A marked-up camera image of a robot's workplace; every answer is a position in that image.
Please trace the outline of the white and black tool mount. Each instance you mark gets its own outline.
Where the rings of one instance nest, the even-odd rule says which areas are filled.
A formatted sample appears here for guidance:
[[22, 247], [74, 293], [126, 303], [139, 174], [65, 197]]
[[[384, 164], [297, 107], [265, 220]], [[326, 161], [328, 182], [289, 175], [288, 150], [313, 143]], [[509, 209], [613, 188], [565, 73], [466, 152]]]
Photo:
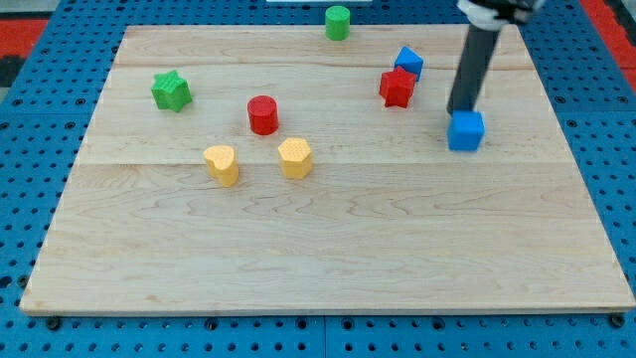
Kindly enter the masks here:
[[526, 25], [546, 0], [458, 0], [458, 9], [471, 25], [485, 31], [500, 31], [505, 25]]

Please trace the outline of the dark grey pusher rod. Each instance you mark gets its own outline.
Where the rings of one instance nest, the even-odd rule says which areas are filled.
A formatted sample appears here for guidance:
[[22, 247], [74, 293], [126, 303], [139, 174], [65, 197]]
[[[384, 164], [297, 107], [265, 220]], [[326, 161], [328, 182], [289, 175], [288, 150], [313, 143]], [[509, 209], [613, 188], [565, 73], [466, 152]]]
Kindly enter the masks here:
[[475, 25], [468, 27], [446, 106], [449, 114], [457, 110], [472, 111], [474, 109], [499, 36], [500, 30], [488, 31]]

